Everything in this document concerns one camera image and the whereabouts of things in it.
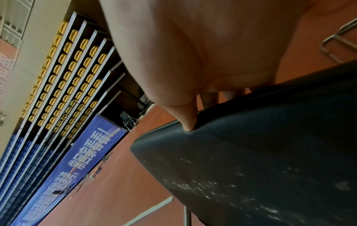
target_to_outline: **skin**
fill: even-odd
[[[191,131],[205,108],[274,82],[303,0],[101,0],[121,58],[146,95]]]

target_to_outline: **gymnasium floor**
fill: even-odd
[[[282,59],[277,82],[336,65],[321,53],[318,46],[342,25],[357,17],[357,2],[348,3],[347,7],[338,5],[336,8],[338,10],[325,12],[316,9],[304,14]],[[349,51],[342,51],[334,43],[329,44],[329,48],[346,59],[357,57]],[[111,158],[104,163],[97,178],[90,184],[85,183],[74,198],[69,199],[72,197],[69,194],[39,226],[122,226],[170,197],[171,194],[141,166],[129,148],[143,133],[172,120],[174,118],[161,107],[154,106],[135,130],[114,148]],[[183,205],[174,198],[171,203],[132,225],[182,226]],[[193,217],[193,226],[202,224]]]

